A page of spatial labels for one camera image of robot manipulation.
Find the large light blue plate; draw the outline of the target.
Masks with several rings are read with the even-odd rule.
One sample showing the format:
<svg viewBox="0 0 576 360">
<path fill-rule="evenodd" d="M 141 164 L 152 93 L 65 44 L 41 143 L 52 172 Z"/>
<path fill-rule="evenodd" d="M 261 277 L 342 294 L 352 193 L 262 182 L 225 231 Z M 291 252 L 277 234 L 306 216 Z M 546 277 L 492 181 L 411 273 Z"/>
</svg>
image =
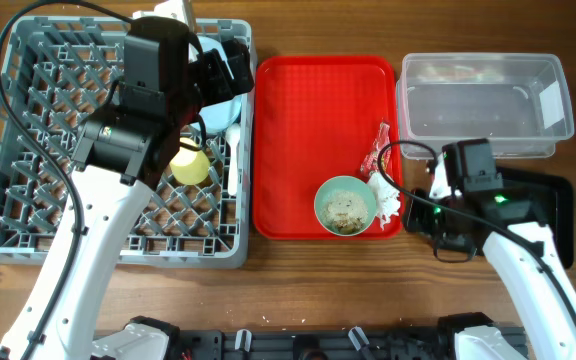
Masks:
<svg viewBox="0 0 576 360">
<path fill-rule="evenodd" d="M 226 54 L 220 42 L 206 36 L 200 36 L 199 42 L 204 52 L 216 50 L 221 59 L 226 61 Z M 203 107 L 199 113 L 202 117 L 206 132 L 216 135 L 226 130 L 240 117 L 242 108 L 242 95 L 237 95 L 226 102 Z"/>
</svg>

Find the red snack wrapper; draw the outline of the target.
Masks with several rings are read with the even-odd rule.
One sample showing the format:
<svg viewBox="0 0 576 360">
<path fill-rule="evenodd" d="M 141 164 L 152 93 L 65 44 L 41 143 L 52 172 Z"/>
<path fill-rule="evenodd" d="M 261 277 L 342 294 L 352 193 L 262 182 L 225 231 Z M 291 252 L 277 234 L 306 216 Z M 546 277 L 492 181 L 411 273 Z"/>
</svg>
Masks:
<svg viewBox="0 0 576 360">
<path fill-rule="evenodd" d="M 369 153 L 364 157 L 360 166 L 360 173 L 369 178 L 378 171 L 378 156 L 381 150 L 390 143 L 390 125 L 382 121 Z"/>
</svg>

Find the yellow plastic cup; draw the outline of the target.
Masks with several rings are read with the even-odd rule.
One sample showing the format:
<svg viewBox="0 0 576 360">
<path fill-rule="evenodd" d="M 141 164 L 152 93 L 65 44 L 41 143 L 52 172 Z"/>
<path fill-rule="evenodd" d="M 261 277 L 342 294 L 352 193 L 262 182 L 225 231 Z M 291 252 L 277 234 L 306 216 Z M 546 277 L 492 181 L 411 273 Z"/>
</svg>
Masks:
<svg viewBox="0 0 576 360">
<path fill-rule="evenodd" d="M 211 163 L 202 151 L 193 151 L 180 147 L 169 163 L 174 179 L 182 185 L 197 185 L 209 175 Z"/>
</svg>

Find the white plastic spoon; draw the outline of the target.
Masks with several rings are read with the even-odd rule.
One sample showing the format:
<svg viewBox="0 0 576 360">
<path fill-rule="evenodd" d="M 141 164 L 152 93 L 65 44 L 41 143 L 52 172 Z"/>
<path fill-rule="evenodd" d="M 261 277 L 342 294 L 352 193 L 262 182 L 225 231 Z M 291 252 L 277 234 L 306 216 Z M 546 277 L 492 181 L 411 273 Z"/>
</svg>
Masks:
<svg viewBox="0 0 576 360">
<path fill-rule="evenodd" d="M 227 192 L 230 196 L 237 194 L 238 185 L 238 159 L 237 150 L 241 137 L 241 128 L 238 123 L 229 126 L 225 133 L 225 140 L 230 150 L 230 165 L 228 171 Z"/>
</svg>

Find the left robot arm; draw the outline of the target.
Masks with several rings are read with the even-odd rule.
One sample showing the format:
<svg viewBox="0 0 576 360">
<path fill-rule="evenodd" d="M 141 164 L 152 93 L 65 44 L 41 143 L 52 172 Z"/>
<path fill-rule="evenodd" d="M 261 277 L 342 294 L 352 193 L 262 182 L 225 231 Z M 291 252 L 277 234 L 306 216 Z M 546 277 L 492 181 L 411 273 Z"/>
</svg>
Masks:
<svg viewBox="0 0 576 360">
<path fill-rule="evenodd" d="M 68 201 L 35 286 L 0 343 L 0 359 L 91 359 L 97 317 L 130 230 L 202 108 L 250 92 L 248 47 L 198 36 L 166 17 L 134 19 L 124 74 L 78 132 Z M 191 50 L 198 50 L 191 60 Z"/>
</svg>

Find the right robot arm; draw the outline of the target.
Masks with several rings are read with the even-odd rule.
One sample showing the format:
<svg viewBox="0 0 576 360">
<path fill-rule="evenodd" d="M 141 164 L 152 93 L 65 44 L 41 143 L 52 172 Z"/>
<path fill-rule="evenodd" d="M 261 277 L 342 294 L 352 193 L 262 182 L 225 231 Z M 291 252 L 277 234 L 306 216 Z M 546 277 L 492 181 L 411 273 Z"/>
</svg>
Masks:
<svg viewBox="0 0 576 360">
<path fill-rule="evenodd" d="M 504 180 L 485 138 L 429 154 L 430 190 L 406 194 L 413 232 L 429 238 L 442 262 L 483 256 L 506 287 L 536 356 L 576 359 L 576 291 L 539 196 Z"/>
</svg>

